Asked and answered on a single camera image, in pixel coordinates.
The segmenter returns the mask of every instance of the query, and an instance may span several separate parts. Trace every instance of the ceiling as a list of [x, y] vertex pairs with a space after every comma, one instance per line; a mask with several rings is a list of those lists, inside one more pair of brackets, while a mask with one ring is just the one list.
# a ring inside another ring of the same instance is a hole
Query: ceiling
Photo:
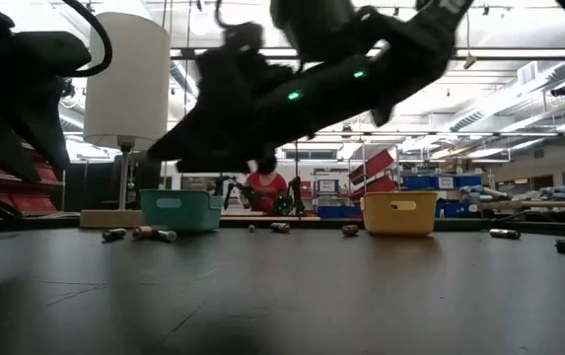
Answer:
[[[165, 15], [164, 0], [96, 0], [94, 9], [100, 13], [120, 11], [137, 14], [163, 24], [172, 35], [172, 46], [213, 47], [222, 44], [221, 29], [213, 21], [213, 1], [206, 0], [199, 11], [195, 0], [167, 1]], [[398, 17], [406, 21], [414, 14], [414, 0], [353, 0], [355, 6], [372, 5], [387, 15], [393, 15], [397, 8]], [[489, 12], [484, 15], [484, 6]], [[265, 46], [288, 47], [283, 34], [275, 29], [269, 16], [268, 0], [225, 0], [221, 9], [223, 19], [228, 23], [254, 21], [265, 28]], [[88, 43], [89, 26], [60, 0], [0, 0], [0, 11], [11, 16], [17, 31], [67, 31]], [[457, 32], [457, 47], [470, 45], [476, 48], [565, 48], [565, 12], [554, 0], [487, 0], [476, 1], [469, 12], [469, 22], [462, 22]], [[287, 61], [297, 66], [296, 62]], [[441, 127], [445, 121], [468, 107], [477, 105], [500, 89], [515, 83], [517, 70], [527, 61], [495, 60], [478, 61], [468, 70], [463, 62], [451, 62], [444, 77], [418, 94], [401, 103], [390, 123], [381, 131], [427, 131]], [[188, 76], [196, 82], [197, 71], [193, 63], [182, 62]], [[74, 81], [77, 92], [86, 86], [84, 80]], [[175, 125], [189, 107], [188, 100], [176, 82], [176, 89], [170, 95], [170, 116], [168, 126]], [[527, 95], [520, 103], [503, 110], [513, 120], [533, 115], [546, 107], [535, 108], [534, 102], [541, 100], [542, 93]], [[65, 101], [61, 113], [64, 126], [70, 131], [80, 131], [83, 121], [84, 97], [77, 94]], [[367, 114], [351, 117], [348, 123], [356, 124], [360, 130], [377, 129], [371, 125]], [[339, 129], [341, 125], [326, 130]], [[487, 129], [494, 129], [491, 124]]]

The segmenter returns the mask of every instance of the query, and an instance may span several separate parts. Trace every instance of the person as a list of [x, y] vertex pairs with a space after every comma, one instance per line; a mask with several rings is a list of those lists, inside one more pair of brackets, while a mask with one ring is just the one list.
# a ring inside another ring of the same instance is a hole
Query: person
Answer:
[[242, 196], [243, 204], [251, 207], [251, 211], [270, 213], [273, 209], [275, 197], [281, 193], [286, 193], [286, 180], [275, 173], [277, 159], [275, 156], [268, 156], [259, 159], [257, 162], [257, 172], [249, 174], [246, 186], [250, 186], [259, 197], [254, 206], [248, 206], [247, 200]]

